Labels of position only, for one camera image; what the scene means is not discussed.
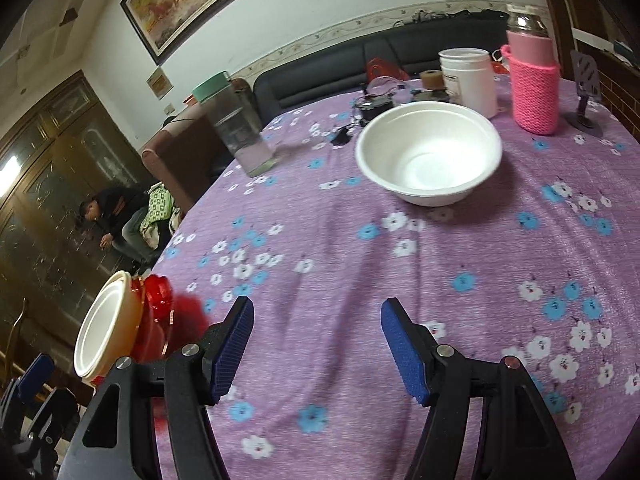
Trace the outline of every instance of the bowl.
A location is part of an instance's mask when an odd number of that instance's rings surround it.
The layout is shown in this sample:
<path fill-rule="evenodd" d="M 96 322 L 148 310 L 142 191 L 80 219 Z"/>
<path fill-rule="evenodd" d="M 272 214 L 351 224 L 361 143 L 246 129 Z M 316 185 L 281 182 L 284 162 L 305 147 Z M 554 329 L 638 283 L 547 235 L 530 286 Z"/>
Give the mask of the bowl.
<path fill-rule="evenodd" d="M 112 276 L 86 314 L 74 349 L 76 373 L 87 381 L 106 376 L 114 361 L 133 348 L 142 302 L 131 290 L 128 273 Z"/>
<path fill-rule="evenodd" d="M 500 164 L 491 122 L 463 106 L 418 102 L 393 108 L 360 133 L 356 161 L 379 186 L 416 205 L 462 200 Z"/>

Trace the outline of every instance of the purple tablecloth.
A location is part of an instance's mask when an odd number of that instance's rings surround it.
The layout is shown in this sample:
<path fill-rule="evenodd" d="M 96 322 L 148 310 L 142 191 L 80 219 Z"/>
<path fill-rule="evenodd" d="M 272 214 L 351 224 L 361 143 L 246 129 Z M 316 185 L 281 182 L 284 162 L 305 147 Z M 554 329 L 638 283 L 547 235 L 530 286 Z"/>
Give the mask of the purple tablecloth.
<path fill-rule="evenodd" d="M 238 295 L 255 304 L 232 391 L 210 410 L 231 478 L 404 478 L 427 410 L 380 329 L 391 296 L 467 356 L 526 363 L 578 480 L 618 452 L 640 415 L 640 147 L 600 105 L 588 115 L 603 140 L 564 121 L 534 137 L 511 117 L 508 76 L 497 85 L 502 163 L 451 207 L 402 202 L 364 179 L 355 140 L 328 142 L 346 94 L 273 120 L 284 160 L 259 178 L 233 163 L 191 210 L 155 271 L 210 322 Z M 574 84 L 561 95 L 574 110 Z M 459 478 L 480 413 L 473 400 Z"/>

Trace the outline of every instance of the screw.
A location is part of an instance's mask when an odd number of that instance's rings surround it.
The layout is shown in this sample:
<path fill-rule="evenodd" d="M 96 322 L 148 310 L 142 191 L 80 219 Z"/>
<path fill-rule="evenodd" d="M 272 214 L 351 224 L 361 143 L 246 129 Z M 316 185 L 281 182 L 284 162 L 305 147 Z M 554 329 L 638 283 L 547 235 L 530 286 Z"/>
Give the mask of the screw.
<path fill-rule="evenodd" d="M 200 351 L 200 347 L 196 343 L 189 343 L 182 347 L 182 355 L 191 356 L 196 355 Z"/>
<path fill-rule="evenodd" d="M 451 357 L 456 351 L 449 345 L 438 345 L 436 352 L 440 357 Z"/>
<path fill-rule="evenodd" d="M 133 359 L 129 356 L 121 357 L 116 361 L 116 368 L 118 370 L 124 370 L 125 368 L 129 368 Z"/>
<path fill-rule="evenodd" d="M 511 368 L 511 370 L 520 368 L 519 359 L 512 355 L 507 355 L 507 357 L 504 358 L 504 364 L 507 366 L 507 368 Z"/>

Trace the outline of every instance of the person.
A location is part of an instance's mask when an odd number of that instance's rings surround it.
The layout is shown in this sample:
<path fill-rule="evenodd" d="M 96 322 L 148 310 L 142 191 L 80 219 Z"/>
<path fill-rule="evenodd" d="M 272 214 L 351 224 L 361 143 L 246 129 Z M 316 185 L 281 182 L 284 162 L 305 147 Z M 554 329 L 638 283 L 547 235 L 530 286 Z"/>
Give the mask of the person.
<path fill-rule="evenodd" d="M 82 202 L 79 217 L 98 222 L 107 234 L 100 247 L 114 249 L 147 265 L 159 252 L 151 249 L 140 235 L 140 224 L 148 213 L 146 193 L 129 187 L 110 187 Z"/>

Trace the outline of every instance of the wall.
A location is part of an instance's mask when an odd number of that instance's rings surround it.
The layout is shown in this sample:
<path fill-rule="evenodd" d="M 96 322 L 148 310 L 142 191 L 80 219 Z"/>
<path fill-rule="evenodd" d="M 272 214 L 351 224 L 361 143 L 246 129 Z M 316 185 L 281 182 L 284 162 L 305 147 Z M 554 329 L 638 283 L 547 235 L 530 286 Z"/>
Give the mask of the wall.
<path fill-rule="evenodd" d="M 111 0 L 82 61 L 84 73 L 111 117 L 139 148 L 208 76 L 236 72 L 254 60 L 322 28 L 394 7 L 438 0 L 235 0 L 193 34 L 162 66 L 174 84 L 159 101 L 146 85 L 155 64 Z M 505 0 L 546 6 L 545 0 Z"/>

